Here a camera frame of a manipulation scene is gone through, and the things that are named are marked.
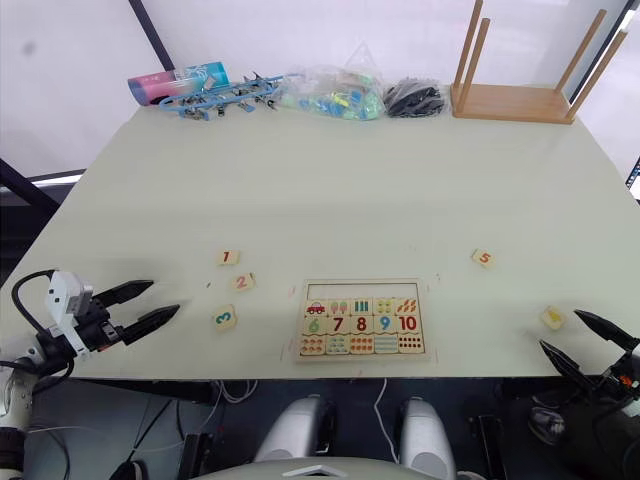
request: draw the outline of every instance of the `wooden leg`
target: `wooden leg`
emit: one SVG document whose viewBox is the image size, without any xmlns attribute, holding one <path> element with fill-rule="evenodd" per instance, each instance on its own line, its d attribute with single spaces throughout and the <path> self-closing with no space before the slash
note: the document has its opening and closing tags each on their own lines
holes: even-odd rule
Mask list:
<svg viewBox="0 0 640 480">
<path fill-rule="evenodd" d="M 462 112 L 464 104 L 467 101 L 469 95 L 469 89 L 473 82 L 473 75 L 476 73 L 476 67 L 478 66 L 478 59 L 480 58 L 480 52 L 482 52 L 482 46 L 484 45 L 484 39 L 487 36 L 487 30 L 489 28 L 490 20 L 483 18 L 480 22 L 480 30 L 478 30 L 478 38 L 476 38 L 476 44 L 473 46 L 473 53 L 471 54 L 471 62 L 469 63 L 469 69 L 464 77 L 464 84 L 462 85 L 462 93 L 458 99 L 456 105 L 456 112 Z"/>
<path fill-rule="evenodd" d="M 596 18 L 593 19 L 593 23 L 591 23 L 589 30 L 587 30 L 587 34 L 582 39 L 582 42 L 580 43 L 578 50 L 576 50 L 575 55 L 569 62 L 569 66 L 562 74 L 562 78 L 558 82 L 558 85 L 556 85 L 556 88 L 555 88 L 556 93 L 560 93 L 564 85 L 567 83 L 567 80 L 569 80 L 569 77 L 571 76 L 573 69 L 576 68 L 576 65 L 578 64 L 578 60 L 580 60 L 580 57 L 582 57 L 582 54 L 587 49 L 587 45 L 589 45 L 589 42 L 591 42 L 591 39 L 593 38 L 596 31 L 598 30 L 598 27 L 602 23 L 602 19 L 606 14 L 607 14 L 606 10 L 600 9 L 598 14 L 596 15 Z"/>
<path fill-rule="evenodd" d="M 567 112 L 568 119 L 573 120 L 573 117 L 575 117 L 576 112 L 580 108 L 580 105 L 582 105 L 582 102 L 585 101 L 585 99 L 587 98 L 587 95 L 589 95 L 589 92 L 591 92 L 591 89 L 594 87 L 594 85 L 600 78 L 600 75 L 602 75 L 602 72 L 604 72 L 604 69 L 607 68 L 607 65 L 615 55 L 616 51 L 618 50 L 618 47 L 620 46 L 620 44 L 622 43 L 622 41 L 626 36 L 627 36 L 627 32 L 623 30 L 620 30 L 618 34 L 615 36 L 615 38 L 611 42 L 611 45 L 609 45 L 609 48 L 600 59 L 600 63 L 594 70 L 593 74 L 591 75 L 591 78 L 589 78 L 589 81 L 587 81 L 587 84 L 584 86 L 584 88 L 580 92 L 580 95 L 578 95 L 578 98 L 576 98 L 575 102 L 573 102 L 573 104 L 571 105 L 571 108 Z"/>
<path fill-rule="evenodd" d="M 476 27 L 478 26 L 478 18 L 480 18 L 480 10 L 482 9 L 482 0 L 476 0 L 473 6 L 473 13 L 471 14 L 471 21 L 469 22 L 469 28 L 467 29 L 467 37 L 464 39 L 464 46 L 462 47 L 462 54 L 460 55 L 460 62 L 458 63 L 458 71 L 456 72 L 456 78 L 453 81 L 454 89 L 460 86 L 460 80 L 462 80 L 462 73 L 464 67 L 467 65 L 467 57 L 469 56 L 469 49 L 471 48 L 471 41 L 473 40 L 473 34 L 476 33 Z"/>
</svg>

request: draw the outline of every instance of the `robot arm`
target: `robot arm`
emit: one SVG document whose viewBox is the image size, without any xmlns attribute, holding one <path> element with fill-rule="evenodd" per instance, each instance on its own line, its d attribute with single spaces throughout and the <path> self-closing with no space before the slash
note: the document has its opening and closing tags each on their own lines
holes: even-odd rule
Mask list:
<svg viewBox="0 0 640 480">
<path fill-rule="evenodd" d="M 47 276 L 50 285 L 45 299 L 55 324 L 46 329 L 29 314 L 18 296 L 28 280 Z M 68 377 L 75 358 L 103 351 L 120 341 L 130 345 L 167 323 L 180 308 L 170 305 L 143 315 L 133 325 L 113 325 L 107 310 L 129 301 L 153 285 L 135 280 L 93 296 L 93 288 L 71 272 L 45 270 L 28 275 L 13 287 L 16 308 L 37 330 L 35 336 L 14 338 L 0 351 L 0 480 L 22 479 L 24 440 L 31 418 L 32 395 Z M 65 374 L 48 387 L 37 389 L 45 376 L 64 369 Z"/>
</svg>

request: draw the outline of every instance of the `black pole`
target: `black pole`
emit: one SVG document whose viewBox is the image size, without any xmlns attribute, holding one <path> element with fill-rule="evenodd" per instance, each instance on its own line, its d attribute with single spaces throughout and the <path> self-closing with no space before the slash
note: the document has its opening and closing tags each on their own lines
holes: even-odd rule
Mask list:
<svg viewBox="0 0 640 480">
<path fill-rule="evenodd" d="M 22 198 L 25 202 L 38 208 L 51 218 L 60 206 L 53 198 L 41 192 L 29 180 L 20 175 L 11 165 L 0 158 L 0 183 Z"/>
<path fill-rule="evenodd" d="M 173 62 L 171 61 L 167 50 L 164 48 L 162 40 L 160 40 L 160 37 L 158 36 L 158 32 L 156 32 L 156 29 L 153 26 L 153 22 L 151 22 L 149 14 L 142 4 L 142 0 L 129 0 L 129 5 L 131 5 L 136 17 L 138 17 L 138 22 L 140 22 L 140 26 L 147 35 L 149 43 L 155 50 L 158 60 L 162 63 L 162 67 L 167 72 L 169 70 L 175 70 L 176 67 L 173 66 Z"/>
</svg>

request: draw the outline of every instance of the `green number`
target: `green number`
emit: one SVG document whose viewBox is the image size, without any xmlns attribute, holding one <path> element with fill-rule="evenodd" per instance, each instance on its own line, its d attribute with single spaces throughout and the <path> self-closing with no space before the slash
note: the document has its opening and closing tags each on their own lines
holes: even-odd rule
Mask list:
<svg viewBox="0 0 640 480">
<path fill-rule="evenodd" d="M 314 318 L 313 321 L 309 324 L 309 331 L 311 333 L 316 333 L 320 330 L 320 325 L 318 325 L 318 319 Z"/>
<path fill-rule="evenodd" d="M 226 322 L 231 319 L 231 314 L 229 312 L 224 312 L 222 315 L 216 317 L 216 323 Z"/>
</svg>

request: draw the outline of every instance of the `white wall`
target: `white wall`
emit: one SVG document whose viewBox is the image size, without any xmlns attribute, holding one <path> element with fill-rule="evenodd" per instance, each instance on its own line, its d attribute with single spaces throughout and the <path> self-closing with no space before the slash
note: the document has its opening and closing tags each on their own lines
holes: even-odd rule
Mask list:
<svg viewBox="0 0 640 480">
<path fill-rule="evenodd" d="M 0 1 L 0 156 L 24 176 L 88 167 L 162 66 L 129 3 Z"/>
<path fill-rule="evenodd" d="M 640 157 L 640 14 L 627 30 L 627 38 L 578 114 L 623 180 Z"/>
<path fill-rule="evenodd" d="M 475 80 L 554 84 L 598 9 L 605 17 L 568 89 L 586 71 L 626 0 L 485 0 L 491 26 Z M 293 65 L 342 65 L 365 41 L 387 80 L 450 82 L 473 0 L 145 0 L 176 65 L 222 60 L 234 79 Z"/>
</svg>

